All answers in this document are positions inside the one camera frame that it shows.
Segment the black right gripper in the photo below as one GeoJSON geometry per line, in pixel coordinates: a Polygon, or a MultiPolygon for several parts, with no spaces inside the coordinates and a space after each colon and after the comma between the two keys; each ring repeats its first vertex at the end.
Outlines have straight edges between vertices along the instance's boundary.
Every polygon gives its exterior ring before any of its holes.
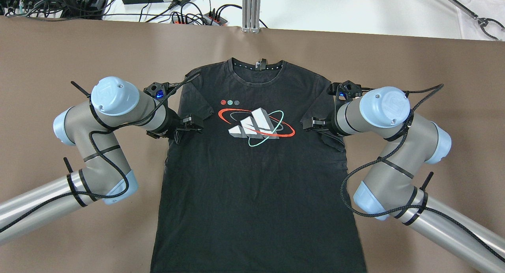
{"type": "Polygon", "coordinates": [[[303,120],[303,130],[330,132],[334,136],[342,136],[342,131],[336,122],[336,115],[330,114],[326,118],[311,117],[303,120]]]}

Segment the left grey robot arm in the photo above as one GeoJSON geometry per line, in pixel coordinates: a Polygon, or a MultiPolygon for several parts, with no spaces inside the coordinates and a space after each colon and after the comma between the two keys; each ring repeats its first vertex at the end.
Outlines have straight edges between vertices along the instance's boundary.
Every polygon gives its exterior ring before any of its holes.
{"type": "Polygon", "coordinates": [[[121,201],[138,190],[138,183],[114,135],[126,126],[139,126],[153,138],[173,138],[177,131],[201,131],[194,115],[179,117],[168,99],[196,79],[193,72],[178,84],[154,83],[140,91],[119,77],[101,79],[87,101],[70,107],[53,122],[56,137],[76,146],[85,167],[20,194],[1,204],[1,244],[32,232],[56,219],[103,200],[121,201]]]}

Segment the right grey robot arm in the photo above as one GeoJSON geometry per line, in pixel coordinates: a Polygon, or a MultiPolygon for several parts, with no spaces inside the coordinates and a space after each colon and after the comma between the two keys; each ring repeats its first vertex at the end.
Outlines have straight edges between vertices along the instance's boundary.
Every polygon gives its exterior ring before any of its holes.
{"type": "Polygon", "coordinates": [[[412,184],[424,164],[440,162],[452,140],[436,123],[411,107],[409,92],[387,86],[361,88],[347,81],[330,84],[327,92],[341,96],[327,118],[303,121],[307,131],[328,131],[337,137],[374,132],[387,144],[369,168],[353,200],[363,217],[394,217],[405,226],[463,259],[482,273],[503,273],[504,239],[412,184]]]}

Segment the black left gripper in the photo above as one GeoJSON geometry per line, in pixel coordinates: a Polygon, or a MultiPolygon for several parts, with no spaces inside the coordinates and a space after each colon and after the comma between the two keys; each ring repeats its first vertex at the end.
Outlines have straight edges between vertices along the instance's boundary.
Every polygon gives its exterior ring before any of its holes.
{"type": "Polygon", "coordinates": [[[147,135],[155,139],[173,139],[178,128],[179,131],[202,133],[204,120],[193,114],[188,114],[181,119],[172,109],[158,109],[154,117],[147,123],[147,135]]]}

